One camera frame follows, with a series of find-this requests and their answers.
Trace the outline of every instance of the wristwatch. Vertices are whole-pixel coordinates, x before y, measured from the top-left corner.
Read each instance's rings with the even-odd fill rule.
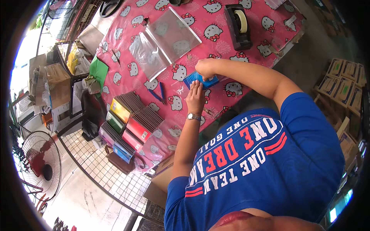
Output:
[[[197,120],[201,120],[201,117],[200,116],[197,116],[196,114],[194,114],[194,113],[189,113],[188,115],[187,115],[187,118],[188,119],[197,119]]]

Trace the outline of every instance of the tape dispenser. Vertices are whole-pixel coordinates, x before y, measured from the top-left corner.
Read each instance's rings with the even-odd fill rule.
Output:
[[[253,43],[250,40],[250,28],[243,6],[241,4],[225,5],[224,9],[234,50],[251,49]]]

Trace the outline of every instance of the table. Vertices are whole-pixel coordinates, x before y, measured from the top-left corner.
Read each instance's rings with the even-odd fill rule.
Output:
[[[253,47],[246,51],[233,49],[223,14],[224,5],[238,3],[245,8],[253,42]],[[193,0],[180,7],[172,6],[202,40],[202,44],[186,53],[174,65],[167,67],[155,80],[148,82],[128,48],[139,32],[145,30],[143,19],[148,17],[149,22],[154,22],[170,6],[168,0],[126,0],[97,51],[97,57],[109,67],[102,93],[107,107],[113,97],[134,91],[144,105],[149,105],[165,119],[138,154],[145,162],[144,169],[136,168],[141,172],[148,172],[176,149],[186,120],[185,98],[189,91],[183,82],[176,80],[179,76],[185,77],[195,71],[197,61],[203,58],[225,58],[272,68],[278,57],[269,47],[281,51],[299,32],[305,21],[304,16],[290,2],[286,2],[277,10],[271,9],[263,0]],[[289,20],[292,17],[296,18],[293,22]],[[164,84],[166,105],[148,91],[152,89],[160,95],[158,82]],[[220,83],[206,92],[205,107],[213,112],[213,116],[202,113],[200,131],[249,91],[249,87],[221,77]]]

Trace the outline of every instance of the blue t-shirt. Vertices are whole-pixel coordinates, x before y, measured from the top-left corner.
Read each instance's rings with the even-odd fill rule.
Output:
[[[196,153],[190,177],[168,185],[166,230],[208,230],[222,216],[257,208],[319,222],[338,188],[344,156],[305,93],[238,115]]]

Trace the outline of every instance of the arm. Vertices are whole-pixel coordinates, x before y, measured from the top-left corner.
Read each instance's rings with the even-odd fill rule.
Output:
[[[202,115],[205,103],[205,96],[202,88],[203,85],[198,80],[196,82],[193,81],[190,85],[189,94],[185,99],[188,105],[188,113],[193,113],[197,116]],[[198,149],[200,124],[199,120],[186,119],[175,151],[171,180],[179,176],[189,177],[191,168],[193,167],[194,157]]]
[[[284,100],[295,92],[302,90],[285,75],[257,64],[226,59],[199,60],[195,69],[203,76],[203,80],[218,74],[232,78],[274,100],[281,109]]]

